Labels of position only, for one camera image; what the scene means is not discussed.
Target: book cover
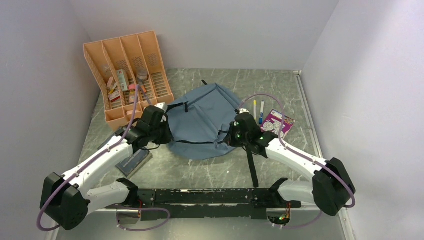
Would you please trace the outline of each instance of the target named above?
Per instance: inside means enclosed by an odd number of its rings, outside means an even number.
[[[126,158],[116,165],[116,167],[125,175],[132,177],[141,167],[143,167],[151,158],[152,153],[148,150],[138,150],[131,157]]]
[[[278,135],[278,129],[281,127],[282,118],[283,115],[277,110],[273,109],[260,125],[260,130],[262,130],[262,132],[272,131]],[[281,138],[284,139],[286,137],[287,133],[289,133],[290,129],[292,129],[295,122],[296,120],[288,116],[284,116],[284,125],[282,128]]]

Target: magenta notebook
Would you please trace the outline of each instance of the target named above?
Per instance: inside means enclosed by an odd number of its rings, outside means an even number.
[[[262,132],[272,131],[273,133],[278,135],[278,129],[280,129],[281,127],[282,118],[283,115],[277,110],[273,109],[260,125],[260,130],[262,130]],[[284,116],[284,125],[281,133],[282,138],[284,138],[287,133],[289,133],[290,129],[292,129],[293,124],[295,124],[295,122],[296,120],[288,116]]]

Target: green marble surface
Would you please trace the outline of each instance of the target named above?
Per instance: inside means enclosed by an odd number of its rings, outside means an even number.
[[[257,93],[276,96],[283,103],[285,114],[296,120],[284,140],[309,154],[315,154],[298,84],[292,71],[171,68],[166,70],[166,75],[175,99],[202,86],[201,80],[223,85],[240,99]],[[279,109],[278,104],[266,96],[258,96],[255,99],[258,102],[258,115],[262,100],[265,101],[264,117],[272,109]],[[253,100],[249,100],[245,108],[252,113]],[[83,162],[94,154],[97,147],[112,133],[113,131],[105,122],[103,100],[99,98],[79,162]],[[190,160],[177,156],[165,145],[153,150],[152,153],[153,158],[130,178],[139,188],[253,187],[246,152],[241,148],[225,156],[208,160]],[[254,156],[254,162],[261,188],[272,186],[280,178],[303,180],[297,172],[275,160]],[[124,177],[122,173],[114,168],[100,179],[97,187],[109,185],[122,177]]]

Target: box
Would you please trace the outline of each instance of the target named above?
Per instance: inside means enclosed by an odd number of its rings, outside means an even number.
[[[263,123],[260,125],[260,130],[262,132],[271,131],[278,135],[278,130],[281,127],[282,118],[283,118],[283,115],[277,110],[273,109],[268,114],[268,116],[266,116]],[[284,125],[283,125],[282,133],[281,133],[282,139],[284,139],[287,133],[289,133],[290,129],[292,129],[293,124],[295,124],[294,119],[288,116],[284,116]]]
[[[120,98],[114,102],[109,100],[106,84],[110,77],[118,80],[117,70],[126,72],[129,84],[136,82],[138,69],[147,71],[148,78],[142,83],[153,105],[174,101],[154,31],[86,43],[83,50],[101,90],[106,122],[113,130],[128,124],[131,115],[126,112],[134,108],[133,103],[129,104],[129,92],[124,91],[120,84],[117,85]],[[143,109],[149,105],[140,91],[138,99],[136,118],[140,118]]]

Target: gray wall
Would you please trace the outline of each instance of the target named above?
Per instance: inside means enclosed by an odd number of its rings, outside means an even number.
[[[155,30],[172,68],[300,70],[339,0],[70,0],[93,41]]]
[[[423,239],[424,2],[341,0],[302,74],[325,157],[357,189],[359,240]]]
[[[77,164],[99,93],[90,38],[65,0],[0,1],[0,33],[0,239],[44,239],[44,178]]]

